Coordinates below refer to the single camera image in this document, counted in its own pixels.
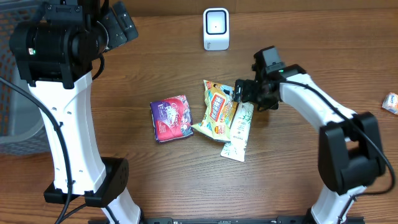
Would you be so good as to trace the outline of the yellow orange snack bag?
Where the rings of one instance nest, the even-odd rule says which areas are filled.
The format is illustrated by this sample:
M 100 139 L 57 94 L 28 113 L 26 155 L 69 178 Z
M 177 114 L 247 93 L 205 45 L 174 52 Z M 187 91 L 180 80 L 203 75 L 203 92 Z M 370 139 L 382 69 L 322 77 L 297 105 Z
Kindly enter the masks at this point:
M 192 128 L 215 141 L 230 142 L 230 131 L 238 103 L 233 100 L 234 88 L 204 80 L 206 111 L 201 122 Z

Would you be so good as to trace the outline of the white floral cream tube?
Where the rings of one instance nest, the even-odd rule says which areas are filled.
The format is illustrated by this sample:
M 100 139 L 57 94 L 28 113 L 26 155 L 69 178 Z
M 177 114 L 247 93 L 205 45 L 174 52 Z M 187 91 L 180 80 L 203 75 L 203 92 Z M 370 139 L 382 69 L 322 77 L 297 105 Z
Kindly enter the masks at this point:
M 230 130 L 231 141 L 223 146 L 221 157 L 239 162 L 245 161 L 253 112 L 254 105 L 249 102 L 238 105 Z

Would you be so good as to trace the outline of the red purple tissue pack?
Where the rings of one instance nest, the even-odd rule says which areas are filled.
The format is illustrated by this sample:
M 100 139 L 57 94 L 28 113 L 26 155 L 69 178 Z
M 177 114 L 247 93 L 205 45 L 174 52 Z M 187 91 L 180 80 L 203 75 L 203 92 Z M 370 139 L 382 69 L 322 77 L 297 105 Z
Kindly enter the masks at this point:
M 150 103 L 155 140 L 159 143 L 193 135 L 193 120 L 185 95 Z

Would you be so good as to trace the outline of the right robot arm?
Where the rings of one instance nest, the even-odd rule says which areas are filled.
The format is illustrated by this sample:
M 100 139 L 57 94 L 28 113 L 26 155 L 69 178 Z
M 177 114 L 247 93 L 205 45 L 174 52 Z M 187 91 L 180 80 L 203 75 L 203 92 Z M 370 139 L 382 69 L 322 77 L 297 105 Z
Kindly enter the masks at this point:
M 283 102 L 298 111 L 318 132 L 318 172 L 323 188 L 306 215 L 286 218 L 291 223 L 363 223 L 349 218 L 354 202 L 368 196 L 367 188 L 392 171 L 382 151 L 378 121 L 357 114 L 321 90 L 300 65 L 287 66 L 274 46 L 254 54 L 252 80 L 235 82 L 234 100 L 276 110 Z

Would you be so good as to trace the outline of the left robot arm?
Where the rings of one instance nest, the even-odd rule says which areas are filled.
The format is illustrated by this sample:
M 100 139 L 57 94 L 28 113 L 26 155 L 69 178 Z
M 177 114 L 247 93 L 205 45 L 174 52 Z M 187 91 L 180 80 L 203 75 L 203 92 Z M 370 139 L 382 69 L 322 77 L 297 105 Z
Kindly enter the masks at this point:
M 91 112 L 93 61 L 137 36 L 122 1 L 42 1 L 11 34 L 28 84 L 22 95 L 39 108 L 50 144 L 55 177 L 44 199 L 62 205 L 58 223 L 72 215 L 69 204 L 78 197 L 102 209 L 107 223 L 144 221 L 127 189 L 128 161 L 100 155 Z

